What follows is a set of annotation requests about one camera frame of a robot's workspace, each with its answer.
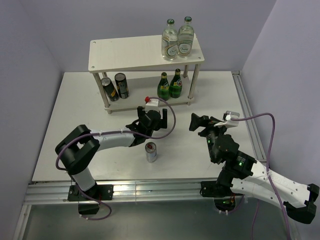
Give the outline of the green bottle yellow label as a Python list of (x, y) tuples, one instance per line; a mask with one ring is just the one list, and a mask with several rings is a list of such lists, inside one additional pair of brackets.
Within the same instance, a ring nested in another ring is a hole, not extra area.
[(157, 86), (157, 96), (165, 101), (170, 98), (170, 86), (166, 72), (161, 73), (161, 78)]

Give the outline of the silver can red tab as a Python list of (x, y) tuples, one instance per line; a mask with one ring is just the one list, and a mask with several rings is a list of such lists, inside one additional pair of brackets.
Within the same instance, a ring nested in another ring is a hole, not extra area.
[(157, 159), (157, 146), (154, 142), (148, 142), (145, 145), (146, 159), (149, 163), (153, 163)]

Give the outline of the green bottle red label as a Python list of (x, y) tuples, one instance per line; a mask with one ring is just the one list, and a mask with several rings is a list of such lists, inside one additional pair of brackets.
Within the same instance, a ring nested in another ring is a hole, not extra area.
[(181, 70), (177, 68), (169, 86), (170, 97), (175, 99), (179, 98), (182, 93), (182, 87)]

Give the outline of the clear glass bottle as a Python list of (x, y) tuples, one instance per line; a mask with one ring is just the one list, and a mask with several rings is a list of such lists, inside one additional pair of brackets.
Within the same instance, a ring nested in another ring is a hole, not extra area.
[(161, 36), (161, 54), (166, 60), (173, 60), (178, 54), (178, 32), (175, 21), (170, 18)]
[(184, 18), (184, 24), (178, 30), (178, 54), (180, 57), (187, 57), (192, 50), (194, 41), (194, 28), (191, 25), (192, 18), (186, 16)]

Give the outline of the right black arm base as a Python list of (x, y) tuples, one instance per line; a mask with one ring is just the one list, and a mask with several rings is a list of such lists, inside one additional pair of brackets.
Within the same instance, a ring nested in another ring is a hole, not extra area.
[(216, 180), (201, 181), (199, 194), (203, 198), (213, 198), (216, 211), (226, 216), (237, 211), (245, 202), (243, 194), (233, 193), (228, 187), (216, 184)]

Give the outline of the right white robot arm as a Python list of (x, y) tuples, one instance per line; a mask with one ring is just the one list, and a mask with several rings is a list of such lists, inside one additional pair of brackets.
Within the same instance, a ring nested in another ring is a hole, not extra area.
[(206, 139), (210, 161), (223, 164), (217, 180), (201, 182), (203, 197), (222, 198), (231, 194), (247, 195), (283, 208), (287, 216), (310, 224), (317, 212), (315, 201), (320, 188), (301, 184), (270, 170), (254, 157), (239, 150), (240, 146), (226, 131), (238, 126), (239, 113), (227, 111), (222, 120), (191, 114), (189, 130)]

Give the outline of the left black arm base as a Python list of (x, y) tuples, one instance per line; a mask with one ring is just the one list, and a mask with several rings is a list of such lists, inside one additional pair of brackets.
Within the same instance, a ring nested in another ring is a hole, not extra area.
[(78, 213), (93, 216), (100, 210), (100, 203), (94, 201), (111, 201), (114, 186), (112, 184), (96, 184), (91, 189), (82, 193), (77, 185), (71, 185), (67, 196), (68, 202), (78, 202)]

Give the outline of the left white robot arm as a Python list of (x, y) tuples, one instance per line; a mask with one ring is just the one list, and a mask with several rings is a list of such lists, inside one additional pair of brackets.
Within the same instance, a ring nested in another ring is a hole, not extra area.
[(91, 200), (98, 194), (98, 185), (88, 168), (89, 163), (98, 151), (117, 148), (135, 147), (152, 137), (154, 131), (168, 127), (168, 110), (147, 111), (137, 108), (138, 119), (125, 126), (124, 130), (111, 133), (97, 133), (86, 125), (77, 126), (55, 148), (58, 159), (79, 188), (79, 194)]

